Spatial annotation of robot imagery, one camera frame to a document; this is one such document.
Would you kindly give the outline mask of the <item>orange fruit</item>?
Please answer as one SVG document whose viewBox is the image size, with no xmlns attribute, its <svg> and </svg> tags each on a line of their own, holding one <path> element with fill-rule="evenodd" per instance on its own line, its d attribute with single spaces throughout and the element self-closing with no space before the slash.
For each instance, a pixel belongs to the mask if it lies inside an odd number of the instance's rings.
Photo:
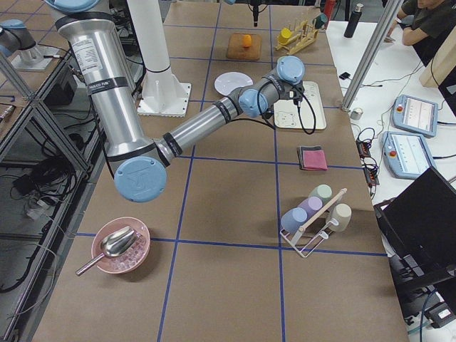
<svg viewBox="0 0 456 342">
<path fill-rule="evenodd" d="M 249 34 L 242 34 L 242 48 L 250 48 L 252 46 L 252 36 Z"/>
</svg>

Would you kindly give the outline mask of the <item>cream bear tray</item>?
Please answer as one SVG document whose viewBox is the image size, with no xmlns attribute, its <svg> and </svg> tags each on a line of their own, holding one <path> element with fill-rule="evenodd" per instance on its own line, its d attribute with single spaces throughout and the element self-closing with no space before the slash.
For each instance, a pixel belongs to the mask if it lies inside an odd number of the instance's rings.
<svg viewBox="0 0 456 342">
<path fill-rule="evenodd" d="M 307 130 L 326 129 L 326 117 L 323 111 L 318 84 L 313 81 L 303 81 L 304 94 L 311 106 L 303 100 L 301 103 L 301 120 Z M 274 104 L 274 123 L 278 128 L 302 129 L 297 108 L 292 100 L 279 100 Z"/>
</svg>

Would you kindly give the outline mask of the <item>wooden tray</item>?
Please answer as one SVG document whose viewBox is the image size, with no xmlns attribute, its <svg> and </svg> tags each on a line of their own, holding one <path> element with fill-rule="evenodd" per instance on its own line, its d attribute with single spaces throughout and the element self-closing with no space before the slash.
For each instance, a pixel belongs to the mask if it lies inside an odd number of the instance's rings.
<svg viewBox="0 0 456 342">
<path fill-rule="evenodd" d="M 226 57 L 238 61 L 258 61 L 262 39 L 258 34 L 233 33 L 229 37 Z"/>
</svg>

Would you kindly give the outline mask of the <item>white round plate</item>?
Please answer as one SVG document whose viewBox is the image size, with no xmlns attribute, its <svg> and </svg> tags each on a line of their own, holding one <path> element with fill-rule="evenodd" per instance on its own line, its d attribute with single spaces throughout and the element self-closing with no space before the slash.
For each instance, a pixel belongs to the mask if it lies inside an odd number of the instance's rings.
<svg viewBox="0 0 456 342">
<path fill-rule="evenodd" d="M 214 88 L 221 95 L 229 95 L 236 88 L 252 84 L 253 80 L 247 74 L 232 71 L 219 75 L 214 81 Z"/>
</svg>

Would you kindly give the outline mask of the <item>purple cup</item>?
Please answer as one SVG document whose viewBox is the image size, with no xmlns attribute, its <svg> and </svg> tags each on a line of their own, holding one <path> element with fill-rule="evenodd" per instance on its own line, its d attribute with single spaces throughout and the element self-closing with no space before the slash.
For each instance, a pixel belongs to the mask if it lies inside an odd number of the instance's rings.
<svg viewBox="0 0 456 342">
<path fill-rule="evenodd" d="M 308 217 L 314 216 L 322 206 L 323 202 L 317 196 L 308 197 L 298 205 L 298 207 L 306 211 Z"/>
</svg>

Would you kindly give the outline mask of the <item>beige cup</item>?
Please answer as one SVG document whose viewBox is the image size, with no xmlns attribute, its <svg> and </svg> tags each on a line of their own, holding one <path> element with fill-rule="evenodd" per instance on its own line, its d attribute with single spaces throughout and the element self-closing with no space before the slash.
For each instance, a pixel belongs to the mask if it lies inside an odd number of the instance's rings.
<svg viewBox="0 0 456 342">
<path fill-rule="evenodd" d="M 326 220 L 329 223 L 329 229 L 333 232 L 344 231 L 351 220 L 351 216 L 352 210 L 347 204 L 337 204 L 332 208 Z"/>
</svg>

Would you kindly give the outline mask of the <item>metal scoop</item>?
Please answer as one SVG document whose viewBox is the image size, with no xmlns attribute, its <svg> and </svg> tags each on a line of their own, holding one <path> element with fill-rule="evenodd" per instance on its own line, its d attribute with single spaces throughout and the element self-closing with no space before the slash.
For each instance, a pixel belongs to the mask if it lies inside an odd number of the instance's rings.
<svg viewBox="0 0 456 342">
<path fill-rule="evenodd" d="M 93 257 L 87 264 L 76 271 L 76 275 L 84 274 L 91 267 L 95 266 L 103 258 L 118 257 L 126 253 L 137 241 L 138 233 L 130 226 L 123 227 L 105 237 L 100 243 L 101 253 Z"/>
</svg>

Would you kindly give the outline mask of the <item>pink bowl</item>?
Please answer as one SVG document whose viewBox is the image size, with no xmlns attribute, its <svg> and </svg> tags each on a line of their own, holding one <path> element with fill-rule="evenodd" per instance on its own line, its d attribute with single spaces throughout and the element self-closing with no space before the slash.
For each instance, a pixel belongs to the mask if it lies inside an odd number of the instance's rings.
<svg viewBox="0 0 456 342">
<path fill-rule="evenodd" d="M 122 237 L 109 242 L 109 252 L 107 254 L 103 245 L 106 237 L 118 234 L 118 231 L 130 232 L 121 234 Z M 105 256 L 98 261 L 95 266 L 108 274 L 124 274 L 138 268 L 146 259 L 150 251 L 150 231 L 141 220 L 134 217 L 119 217 L 105 224 L 96 234 L 92 247 L 91 255 L 93 258 L 104 253 Z"/>
</svg>

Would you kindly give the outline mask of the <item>small metal cylinder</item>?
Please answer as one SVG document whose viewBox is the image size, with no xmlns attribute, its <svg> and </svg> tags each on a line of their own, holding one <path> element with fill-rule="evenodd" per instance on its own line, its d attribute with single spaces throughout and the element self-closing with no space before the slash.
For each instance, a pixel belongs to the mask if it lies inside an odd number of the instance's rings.
<svg viewBox="0 0 456 342">
<path fill-rule="evenodd" d="M 351 120 L 358 121 L 362 118 L 363 116 L 363 109 L 362 108 L 354 108 L 351 113 L 350 113 L 350 118 Z"/>
</svg>

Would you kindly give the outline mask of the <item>yellow mug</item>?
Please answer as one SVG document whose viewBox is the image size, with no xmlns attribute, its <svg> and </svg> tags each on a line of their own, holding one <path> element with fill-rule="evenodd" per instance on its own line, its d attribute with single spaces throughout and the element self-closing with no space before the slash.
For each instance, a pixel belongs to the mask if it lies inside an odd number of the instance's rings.
<svg viewBox="0 0 456 342">
<path fill-rule="evenodd" d="M 279 45 L 286 45 L 292 37 L 292 31 L 284 27 L 282 30 L 280 30 L 279 35 L 277 36 L 277 41 Z"/>
</svg>

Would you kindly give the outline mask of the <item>small black device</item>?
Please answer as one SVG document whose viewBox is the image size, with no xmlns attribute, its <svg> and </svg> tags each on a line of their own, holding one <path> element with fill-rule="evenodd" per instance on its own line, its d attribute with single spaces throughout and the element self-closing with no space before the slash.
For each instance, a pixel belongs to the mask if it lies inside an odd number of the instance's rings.
<svg viewBox="0 0 456 342">
<path fill-rule="evenodd" d="M 339 75 L 339 78 L 342 79 L 342 80 L 345 80 L 345 79 L 349 79 L 350 76 L 351 76 L 350 73 L 344 72 L 344 73 Z"/>
</svg>

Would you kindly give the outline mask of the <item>near teach pendant tablet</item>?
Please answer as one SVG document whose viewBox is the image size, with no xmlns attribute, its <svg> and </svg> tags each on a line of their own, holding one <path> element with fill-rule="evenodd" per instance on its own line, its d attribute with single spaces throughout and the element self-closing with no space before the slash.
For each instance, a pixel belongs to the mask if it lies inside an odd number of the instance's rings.
<svg viewBox="0 0 456 342">
<path fill-rule="evenodd" d="M 419 133 L 387 131 L 382 146 L 386 164 L 397 178 L 414 180 L 430 167 L 436 167 L 426 139 Z"/>
</svg>

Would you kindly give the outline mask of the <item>teach pendant tablet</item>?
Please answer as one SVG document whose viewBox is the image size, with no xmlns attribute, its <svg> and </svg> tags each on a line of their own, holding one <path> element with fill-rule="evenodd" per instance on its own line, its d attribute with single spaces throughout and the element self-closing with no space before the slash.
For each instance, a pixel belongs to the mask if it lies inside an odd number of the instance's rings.
<svg viewBox="0 0 456 342">
<path fill-rule="evenodd" d="M 386 164 L 397 178 L 414 180 L 430 167 L 436 167 L 426 139 L 419 133 L 387 131 L 382 146 Z"/>
<path fill-rule="evenodd" d="M 402 94 L 395 99 L 391 118 L 395 127 L 433 138 L 437 132 L 438 104 Z"/>
</svg>

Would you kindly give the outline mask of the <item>far teach pendant tablet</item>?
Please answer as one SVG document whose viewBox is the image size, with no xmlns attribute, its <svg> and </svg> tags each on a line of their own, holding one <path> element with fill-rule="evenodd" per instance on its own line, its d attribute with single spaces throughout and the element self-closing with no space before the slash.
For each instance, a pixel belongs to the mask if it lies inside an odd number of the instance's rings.
<svg viewBox="0 0 456 342">
<path fill-rule="evenodd" d="M 395 127 L 433 138 L 437 132 L 438 104 L 402 94 L 395 99 L 391 118 Z"/>
</svg>

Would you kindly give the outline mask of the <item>person in black shirt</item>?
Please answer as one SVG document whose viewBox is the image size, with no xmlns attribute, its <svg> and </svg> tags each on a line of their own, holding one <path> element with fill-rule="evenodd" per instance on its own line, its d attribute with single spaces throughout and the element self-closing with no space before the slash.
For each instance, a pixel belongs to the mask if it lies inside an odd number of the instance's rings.
<svg viewBox="0 0 456 342">
<path fill-rule="evenodd" d="M 455 27 L 455 1 L 404 1 L 384 38 L 386 43 L 395 41 L 394 28 L 408 16 L 413 20 L 403 28 L 402 44 L 412 46 L 426 66 Z"/>
</svg>

